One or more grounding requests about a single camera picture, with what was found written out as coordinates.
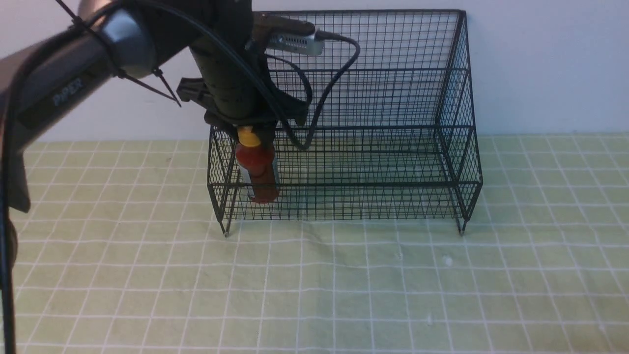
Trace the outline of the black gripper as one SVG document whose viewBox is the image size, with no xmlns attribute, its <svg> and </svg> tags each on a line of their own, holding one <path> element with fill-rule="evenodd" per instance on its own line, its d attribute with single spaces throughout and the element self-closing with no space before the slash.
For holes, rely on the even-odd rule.
<svg viewBox="0 0 629 354">
<path fill-rule="evenodd" d="M 249 0 L 217 0 L 205 6 L 209 12 L 200 22 L 200 35 L 190 52 L 200 78 L 183 78 L 179 98 L 206 110 L 205 120 L 220 129 L 253 127 L 261 130 L 267 163 L 263 176 L 266 193 L 279 193 L 276 126 L 285 120 L 303 127 L 307 121 L 312 88 L 304 72 L 295 66 L 306 98 L 294 98 L 276 86 L 269 68 L 270 55 L 261 53 L 252 39 L 254 13 Z M 283 113 L 280 118 L 277 112 Z"/>
</svg>

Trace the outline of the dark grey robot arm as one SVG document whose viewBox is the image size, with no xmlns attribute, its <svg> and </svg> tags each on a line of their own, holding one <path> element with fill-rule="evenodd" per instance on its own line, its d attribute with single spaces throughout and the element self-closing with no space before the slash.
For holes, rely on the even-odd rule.
<svg viewBox="0 0 629 354">
<path fill-rule="evenodd" d="M 306 123 L 312 91 L 293 98 L 270 78 L 267 49 L 323 53 L 326 34 L 309 22 L 259 13 L 249 0 L 84 0 L 65 31 L 1 60 L 1 217 L 31 202 L 24 150 L 111 78 L 141 85 L 190 49 L 201 78 L 177 93 L 234 135 L 252 127 L 264 142 L 281 124 Z"/>
</svg>

